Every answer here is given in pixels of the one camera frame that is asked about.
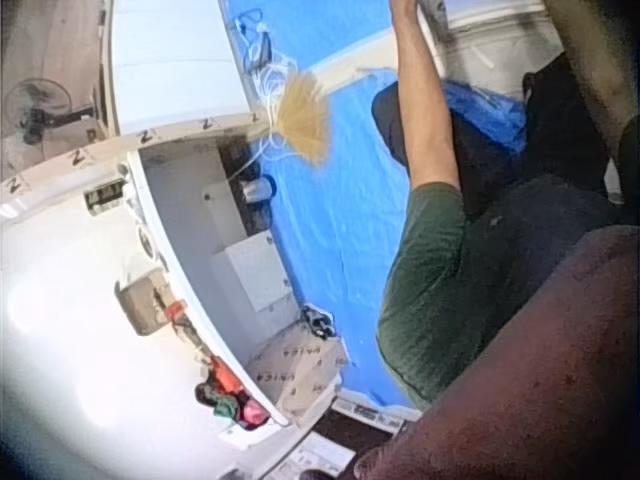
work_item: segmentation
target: straw broom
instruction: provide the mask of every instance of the straw broom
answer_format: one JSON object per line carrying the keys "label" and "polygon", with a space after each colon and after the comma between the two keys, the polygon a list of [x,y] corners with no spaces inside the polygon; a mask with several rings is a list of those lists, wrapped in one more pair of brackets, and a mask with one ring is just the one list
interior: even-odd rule
{"label": "straw broom", "polygon": [[313,74],[289,76],[273,131],[310,164],[324,163],[329,150],[329,105]]}

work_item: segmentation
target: white shelf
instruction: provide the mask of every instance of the white shelf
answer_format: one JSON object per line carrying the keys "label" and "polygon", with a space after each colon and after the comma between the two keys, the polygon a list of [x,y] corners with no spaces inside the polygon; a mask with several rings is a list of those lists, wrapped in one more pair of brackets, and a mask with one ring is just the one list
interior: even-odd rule
{"label": "white shelf", "polygon": [[142,161],[138,152],[128,154],[128,163],[131,175],[136,184],[138,199],[145,216],[145,222],[151,235],[153,236],[158,251],[163,255],[169,269],[168,277],[175,294],[187,302],[187,314],[202,340],[209,348],[218,355],[236,374],[244,384],[249,394],[264,408],[267,409],[271,418],[282,426],[289,425],[287,418],[275,407],[271,400],[255,384],[251,376],[246,372],[244,366],[231,351],[215,323],[209,318],[205,308],[194,291],[173,246],[169,240],[158,209],[156,208],[151,190],[147,183],[146,174],[142,166]]}

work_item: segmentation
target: floor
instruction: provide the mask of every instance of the floor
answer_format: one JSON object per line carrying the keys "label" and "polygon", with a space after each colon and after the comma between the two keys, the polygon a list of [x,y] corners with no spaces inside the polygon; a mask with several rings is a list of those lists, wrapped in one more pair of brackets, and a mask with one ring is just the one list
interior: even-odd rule
{"label": "floor", "polygon": [[[54,80],[69,92],[73,107],[91,103],[98,79],[98,22],[103,0],[12,0],[13,14],[3,25],[2,98],[29,78]],[[2,119],[2,179],[88,143],[83,121],[49,131],[35,147],[25,145],[15,127]]]}

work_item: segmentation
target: green object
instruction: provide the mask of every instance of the green object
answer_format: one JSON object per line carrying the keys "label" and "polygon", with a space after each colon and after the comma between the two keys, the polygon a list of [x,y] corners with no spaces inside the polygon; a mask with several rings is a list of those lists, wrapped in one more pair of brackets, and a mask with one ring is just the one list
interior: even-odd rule
{"label": "green object", "polygon": [[216,417],[230,418],[235,420],[238,417],[238,409],[240,404],[233,395],[216,395],[217,405],[213,409],[213,414]]}
{"label": "green object", "polygon": [[542,175],[513,186],[473,223],[460,193],[424,185],[387,282],[378,346],[425,409],[482,353],[588,232],[620,211],[595,192]]}
{"label": "green object", "polygon": [[449,327],[439,309],[430,308],[457,270],[464,231],[462,197],[455,188],[437,183],[411,192],[377,339],[387,368],[420,409],[471,363],[478,347],[475,335],[456,335],[455,324]]}

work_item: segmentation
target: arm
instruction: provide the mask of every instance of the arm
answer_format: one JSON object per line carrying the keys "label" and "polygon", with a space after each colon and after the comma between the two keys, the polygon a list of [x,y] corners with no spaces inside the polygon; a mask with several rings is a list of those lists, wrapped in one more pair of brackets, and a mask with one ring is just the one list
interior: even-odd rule
{"label": "arm", "polygon": [[545,0],[591,117],[617,160],[622,133],[638,115],[637,51],[628,25],[602,0]]}
{"label": "arm", "polygon": [[411,188],[443,182],[460,189],[451,116],[418,22],[416,0],[391,0],[398,41],[400,115]]}

